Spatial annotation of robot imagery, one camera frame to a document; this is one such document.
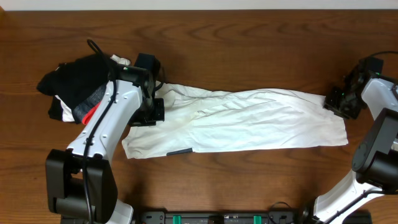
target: white cloth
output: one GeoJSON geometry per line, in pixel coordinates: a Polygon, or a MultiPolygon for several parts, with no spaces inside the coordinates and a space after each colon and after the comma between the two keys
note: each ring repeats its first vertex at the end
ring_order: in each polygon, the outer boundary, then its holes
{"type": "MultiPolygon", "coordinates": [[[[121,65],[130,65],[130,60],[128,60],[126,58],[121,58],[116,55],[112,55],[111,59],[121,65]]],[[[63,122],[74,122],[75,119],[73,118],[72,110],[62,101],[62,99],[58,95],[55,95],[55,97],[61,101],[62,121],[63,122]]]]}
{"type": "Polygon", "coordinates": [[[164,84],[165,121],[132,127],[122,141],[128,158],[193,152],[231,152],[340,146],[342,118],[323,109],[324,96],[280,89],[230,93],[164,84]]]}

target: black cloth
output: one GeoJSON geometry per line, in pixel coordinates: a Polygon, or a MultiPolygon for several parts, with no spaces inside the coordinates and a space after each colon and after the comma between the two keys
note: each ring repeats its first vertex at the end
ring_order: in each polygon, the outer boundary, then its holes
{"type": "MultiPolygon", "coordinates": [[[[112,65],[116,65],[113,60],[109,61],[112,65]]],[[[107,81],[108,68],[102,57],[94,54],[74,62],[61,63],[55,71],[43,77],[37,85],[37,90],[48,96],[58,95],[72,110],[75,121],[80,122],[81,116],[77,117],[73,112],[74,109],[107,81]]],[[[62,120],[62,110],[55,110],[53,105],[49,115],[53,119],[61,117],[62,120]]]]}
{"type": "Polygon", "coordinates": [[[62,121],[62,113],[63,109],[61,106],[61,101],[54,96],[49,109],[49,116],[51,119],[62,121]]]}

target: wood grain surface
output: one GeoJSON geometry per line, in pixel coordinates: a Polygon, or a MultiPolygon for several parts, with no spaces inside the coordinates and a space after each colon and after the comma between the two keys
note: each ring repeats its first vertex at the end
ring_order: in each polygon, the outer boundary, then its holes
{"type": "MultiPolygon", "coordinates": [[[[398,50],[397,11],[80,11],[6,12],[0,20],[0,223],[59,223],[47,208],[44,162],[65,149],[82,125],[49,119],[51,98],[35,86],[60,62],[107,53],[135,60],[154,54],[167,81],[208,90],[285,88],[325,95],[358,59],[398,50]]],[[[384,73],[398,78],[396,55],[384,73]]],[[[135,209],[267,210],[301,207],[350,170],[373,120],[346,121],[341,147],[183,154],[113,159],[119,198],[135,209]]],[[[397,223],[398,197],[369,209],[376,224],[397,223]]]]}

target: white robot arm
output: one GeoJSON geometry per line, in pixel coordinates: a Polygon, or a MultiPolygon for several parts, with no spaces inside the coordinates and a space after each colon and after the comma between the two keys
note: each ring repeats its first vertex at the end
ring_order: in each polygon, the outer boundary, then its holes
{"type": "Polygon", "coordinates": [[[396,194],[398,189],[398,152],[391,149],[398,135],[396,84],[391,78],[380,76],[381,60],[366,58],[362,63],[359,67],[363,70],[357,67],[352,72],[344,91],[335,88],[327,96],[325,108],[344,118],[356,118],[364,103],[375,122],[355,152],[352,170],[315,200],[312,223],[341,224],[366,202],[396,194]]]}
{"type": "Polygon", "coordinates": [[[113,81],[109,82],[99,107],[79,136],[66,151],[53,149],[48,155],[46,176],[49,209],[62,215],[61,223],[85,223],[90,213],[95,223],[132,222],[133,209],[118,200],[110,164],[127,124],[152,126],[156,125],[156,121],[164,120],[163,99],[155,99],[155,81],[159,70],[159,61],[147,54],[139,54],[133,67],[118,65],[114,80],[117,90],[113,90],[113,81]],[[91,142],[87,142],[93,131],[91,142]],[[90,146],[84,161],[87,144],[90,146]],[[85,168],[85,162],[91,211],[87,206],[84,181],[72,177],[72,174],[85,168]]]}

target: gray fabric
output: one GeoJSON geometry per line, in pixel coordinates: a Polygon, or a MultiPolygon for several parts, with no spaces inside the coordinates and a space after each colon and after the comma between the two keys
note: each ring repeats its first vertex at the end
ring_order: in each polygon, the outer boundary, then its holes
{"type": "Polygon", "coordinates": [[[85,101],[81,102],[75,109],[73,109],[72,113],[75,118],[79,119],[79,121],[83,121],[83,118],[86,114],[95,107],[99,102],[101,102],[104,97],[106,90],[106,83],[98,87],[97,90],[94,91],[85,101]]]}

